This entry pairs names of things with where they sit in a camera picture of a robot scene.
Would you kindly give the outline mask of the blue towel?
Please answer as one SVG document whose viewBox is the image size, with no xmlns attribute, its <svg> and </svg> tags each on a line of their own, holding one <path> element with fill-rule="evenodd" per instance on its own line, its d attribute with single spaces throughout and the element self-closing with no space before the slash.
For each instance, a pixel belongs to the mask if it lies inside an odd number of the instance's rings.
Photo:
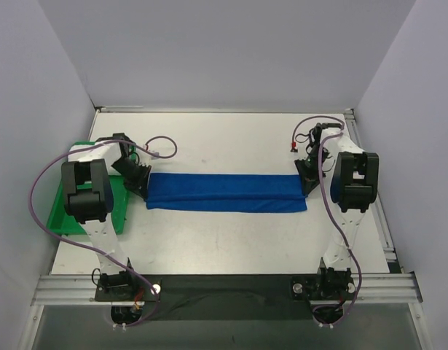
<svg viewBox="0 0 448 350">
<path fill-rule="evenodd" d="M 146 207 L 174 211 L 291 214 L 307 210 L 297 175 L 153 173 Z"/>
</svg>

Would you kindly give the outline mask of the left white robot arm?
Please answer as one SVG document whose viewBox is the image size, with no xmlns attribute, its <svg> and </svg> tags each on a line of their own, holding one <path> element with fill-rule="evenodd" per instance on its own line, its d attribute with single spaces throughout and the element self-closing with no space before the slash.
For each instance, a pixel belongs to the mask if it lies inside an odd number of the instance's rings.
<svg viewBox="0 0 448 350">
<path fill-rule="evenodd" d="M 152 167 L 131 159 L 133 142 L 124 133 L 98 139 L 95 146 L 79 159 L 62 164 L 64 208 L 81 225 L 98 255 L 98 286 L 111 289 L 121 300 L 129 300 L 138 291 L 139 279 L 131 273 L 130 259 L 114 230 L 109 169 L 122 176 L 126 190 L 146 199 Z"/>
</svg>

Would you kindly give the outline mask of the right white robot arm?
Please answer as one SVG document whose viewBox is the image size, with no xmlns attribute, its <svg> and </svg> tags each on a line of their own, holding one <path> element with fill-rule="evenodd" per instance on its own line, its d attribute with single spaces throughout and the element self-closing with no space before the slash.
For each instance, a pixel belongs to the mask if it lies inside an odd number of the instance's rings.
<svg viewBox="0 0 448 350">
<path fill-rule="evenodd" d="M 302 282 L 304 291 L 324 299 L 356 292 L 351 267 L 358 260 L 353 245 L 361 221 L 377 198 L 379 155 L 361 149 L 343 129 L 341 123 L 316 124 L 307 135 L 307 156 L 294 161 L 303 195 L 319 187 L 334 226 L 318 272 Z"/>
</svg>

